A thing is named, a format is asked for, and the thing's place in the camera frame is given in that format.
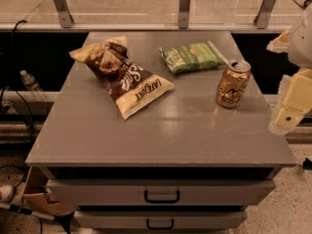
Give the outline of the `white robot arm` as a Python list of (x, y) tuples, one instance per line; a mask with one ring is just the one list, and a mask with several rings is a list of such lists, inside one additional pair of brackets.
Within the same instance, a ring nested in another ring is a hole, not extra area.
[(268, 126), (272, 134), (284, 136), (312, 109), (312, 7), (309, 6), (293, 26), (272, 40), (266, 49), (287, 53), (289, 62), (299, 67), (295, 75), (283, 76)]

